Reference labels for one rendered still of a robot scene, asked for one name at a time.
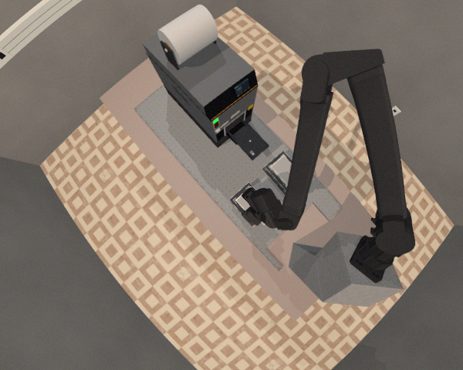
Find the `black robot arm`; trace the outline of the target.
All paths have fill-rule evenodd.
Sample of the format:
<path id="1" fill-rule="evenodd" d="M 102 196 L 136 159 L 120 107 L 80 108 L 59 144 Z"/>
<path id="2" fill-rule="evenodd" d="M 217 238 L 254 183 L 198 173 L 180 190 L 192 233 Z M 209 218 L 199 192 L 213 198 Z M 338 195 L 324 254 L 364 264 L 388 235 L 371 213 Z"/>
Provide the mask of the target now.
<path id="1" fill-rule="evenodd" d="M 249 187 L 241 195 L 252 207 L 250 212 L 269 228 L 297 228 L 323 140 L 333 84 L 347 79 L 367 148 L 377 201 L 375 218 L 371 218 L 376 225 L 370 228 L 373 237 L 364 235 L 360 239 L 350 263 L 374 283 L 382 280 L 395 257 L 415 247 L 384 63 L 381 49 L 324 52 L 308 58 L 302 67 L 299 122 L 283 203 L 270 188 Z"/>

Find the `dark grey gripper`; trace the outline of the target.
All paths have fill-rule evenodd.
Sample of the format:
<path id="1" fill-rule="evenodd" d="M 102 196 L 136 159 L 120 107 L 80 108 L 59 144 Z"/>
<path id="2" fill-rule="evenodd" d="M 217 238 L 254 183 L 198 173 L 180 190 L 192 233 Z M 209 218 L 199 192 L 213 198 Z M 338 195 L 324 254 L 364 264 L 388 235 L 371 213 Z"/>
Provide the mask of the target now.
<path id="1" fill-rule="evenodd" d="M 256 226 L 258 226 L 262 221 L 259 221 L 251 212 L 250 212 L 250 209 L 252 209 L 252 207 L 249 207 L 247 210 L 244 210 L 243 213 L 242 213 L 242 216 L 249 222 L 249 224 L 251 226 L 253 226 L 254 224 Z M 251 220 L 250 220 L 251 219 Z"/>

